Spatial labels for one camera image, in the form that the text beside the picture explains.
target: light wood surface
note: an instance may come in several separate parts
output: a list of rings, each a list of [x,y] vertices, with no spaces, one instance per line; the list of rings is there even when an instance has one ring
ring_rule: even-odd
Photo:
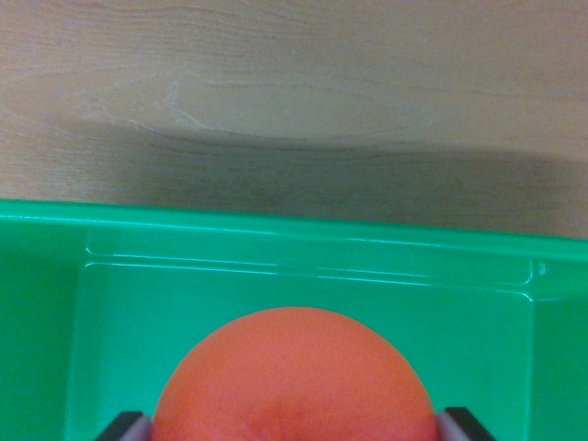
[[[588,238],[588,3],[0,2],[0,198]]]

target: wood grain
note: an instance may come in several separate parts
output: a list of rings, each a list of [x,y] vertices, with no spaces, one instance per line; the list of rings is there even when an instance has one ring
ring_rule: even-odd
[[[584,2],[0,3],[0,197],[588,238]]]

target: orange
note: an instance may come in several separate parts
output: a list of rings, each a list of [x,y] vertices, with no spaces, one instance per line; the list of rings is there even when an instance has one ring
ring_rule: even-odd
[[[343,315],[280,308],[223,326],[166,385],[152,441],[438,441],[406,359]]]

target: plastic container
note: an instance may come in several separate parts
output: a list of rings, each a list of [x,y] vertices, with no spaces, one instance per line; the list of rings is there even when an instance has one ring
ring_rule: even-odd
[[[0,202],[0,439],[88,441],[153,414],[204,336],[307,305],[387,337],[437,410],[502,441],[588,436],[588,243]]]

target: green plastic bin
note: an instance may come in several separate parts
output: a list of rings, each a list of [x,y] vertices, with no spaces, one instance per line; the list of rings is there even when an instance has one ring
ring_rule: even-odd
[[[180,210],[0,202],[0,439],[89,441],[153,415],[182,357],[245,314],[338,311],[435,408],[501,441],[588,439],[588,243]]]

